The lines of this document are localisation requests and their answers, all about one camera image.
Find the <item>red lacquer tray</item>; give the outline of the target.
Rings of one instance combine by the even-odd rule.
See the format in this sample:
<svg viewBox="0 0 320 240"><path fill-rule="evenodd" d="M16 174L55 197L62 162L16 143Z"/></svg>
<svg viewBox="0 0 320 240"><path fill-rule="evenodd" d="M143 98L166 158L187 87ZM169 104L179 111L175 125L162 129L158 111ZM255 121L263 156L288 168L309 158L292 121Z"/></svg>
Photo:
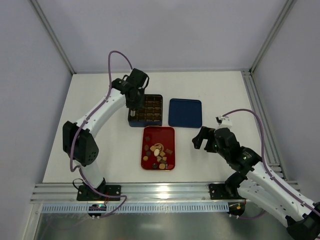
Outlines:
<svg viewBox="0 0 320 240"><path fill-rule="evenodd" d="M146 141L145 137L149 136L150 141ZM143 130L142 149L140 166L148 171L171 171L176 166L176 138L175 130L169 126L147 126ZM150 150L151 146L159 149L159 155L155 156ZM167 154L166 149L172 150L173 153ZM148 156L148 160L144 161L143 157ZM158 164L158 168L153 168L153 164ZM165 164L165 169L160 169L159 165Z"/></svg>

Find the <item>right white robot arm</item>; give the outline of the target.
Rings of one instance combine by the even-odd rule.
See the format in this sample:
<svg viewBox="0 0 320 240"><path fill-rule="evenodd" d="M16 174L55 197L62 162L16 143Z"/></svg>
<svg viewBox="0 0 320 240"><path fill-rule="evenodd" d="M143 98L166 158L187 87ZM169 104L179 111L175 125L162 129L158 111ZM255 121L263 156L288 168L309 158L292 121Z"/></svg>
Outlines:
<svg viewBox="0 0 320 240"><path fill-rule="evenodd" d="M281 222L294 240L315 240L320 236L320 204L296 191L264 165L254 150L241 146L228 128L203 126L192 139L195 149L203 140L208 153L219 154L235 171L224 183L209 186L213 195L233 200L246 199Z"/></svg>

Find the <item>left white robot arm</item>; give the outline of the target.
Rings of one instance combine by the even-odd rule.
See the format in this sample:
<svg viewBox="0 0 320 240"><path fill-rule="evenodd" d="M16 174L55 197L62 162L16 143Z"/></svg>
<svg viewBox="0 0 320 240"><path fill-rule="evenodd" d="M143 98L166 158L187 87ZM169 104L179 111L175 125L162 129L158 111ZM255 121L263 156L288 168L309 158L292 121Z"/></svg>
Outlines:
<svg viewBox="0 0 320 240"><path fill-rule="evenodd" d="M96 163L98 132L120 108L138 110L143 107L149 80L145 72L132 69L130 75L113 80L107 94L87 114L76 122L64 123L62 149L70 158L70 170L78 169L89 188L97 190L105 182Z"/></svg>

